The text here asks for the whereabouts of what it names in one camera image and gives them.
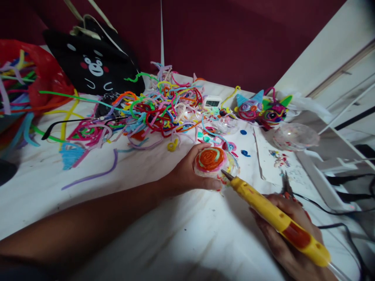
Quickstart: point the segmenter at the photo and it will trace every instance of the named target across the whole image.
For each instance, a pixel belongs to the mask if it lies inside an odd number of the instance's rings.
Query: orange spiral
[[[196,167],[204,172],[220,170],[226,162],[227,155],[221,148],[206,148],[196,158]]]

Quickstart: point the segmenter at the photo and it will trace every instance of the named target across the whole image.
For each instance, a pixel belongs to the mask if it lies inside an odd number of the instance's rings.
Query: pipe cleaner craft
[[[239,174],[239,166],[235,157],[219,147],[203,149],[195,158],[195,174],[218,179],[222,182],[223,187],[229,186],[229,180],[221,170],[225,170],[233,176]]]
[[[263,110],[263,95],[264,90],[261,90],[259,93],[248,100],[241,94],[237,94],[237,107],[234,109],[234,111],[238,112],[238,116],[242,120],[255,120]]]
[[[292,101],[293,96],[287,96],[282,101],[277,101],[275,98],[275,88],[269,88],[268,91],[273,90],[273,101],[263,100],[263,110],[257,117],[258,123],[260,123],[266,131],[272,129],[271,126],[275,126],[286,118],[288,112],[287,106]]]

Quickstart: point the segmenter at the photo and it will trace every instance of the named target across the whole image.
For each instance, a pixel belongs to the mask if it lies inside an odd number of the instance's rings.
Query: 3d pen
[[[233,177],[224,170],[221,171],[230,180],[233,189],[297,250],[305,254],[317,266],[330,265],[331,256],[323,244],[247,182],[239,177]]]

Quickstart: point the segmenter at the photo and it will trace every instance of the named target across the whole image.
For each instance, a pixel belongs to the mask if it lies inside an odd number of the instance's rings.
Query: maroon wall
[[[345,0],[162,0],[165,64],[257,92],[276,84]]]
[[[87,0],[71,0],[81,16],[101,17]],[[160,1],[95,0],[124,42],[134,51],[142,71],[151,72],[150,61],[160,61]],[[0,38],[45,44],[42,31],[51,28],[69,33],[78,20],[63,0],[14,0],[2,3],[1,16],[7,28]]]
[[[253,92],[275,85],[345,0],[162,0],[165,64]],[[100,16],[87,0],[81,15]],[[160,61],[159,0],[96,0],[134,50],[143,71]],[[41,32],[69,32],[77,20],[63,0],[2,4],[0,38],[44,44]]]

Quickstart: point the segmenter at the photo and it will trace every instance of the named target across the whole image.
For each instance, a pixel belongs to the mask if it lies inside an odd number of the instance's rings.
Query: white paper
[[[274,145],[272,141],[273,130],[264,132],[261,128],[254,128],[254,132],[258,149],[261,178],[263,180],[282,187],[282,174],[283,172],[287,172],[293,192],[305,195],[309,198],[320,197],[295,153],[282,151]],[[276,151],[279,155],[285,154],[290,167],[287,167],[286,164],[280,166],[279,162],[275,164],[277,159],[271,155],[270,151]]]

